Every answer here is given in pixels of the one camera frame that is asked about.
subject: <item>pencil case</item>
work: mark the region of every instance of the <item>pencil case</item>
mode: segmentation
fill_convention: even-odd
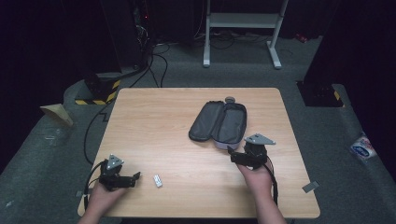
[[[237,149],[247,127],[248,113],[244,105],[237,104],[233,97],[225,102],[209,101],[199,112],[189,131],[193,141],[213,139],[220,149]]]

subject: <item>small white object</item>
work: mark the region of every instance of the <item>small white object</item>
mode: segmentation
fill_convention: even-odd
[[[161,182],[161,179],[158,175],[154,176],[154,181],[155,181],[155,184],[157,185],[157,188],[159,188],[160,186],[163,185],[163,182]]]

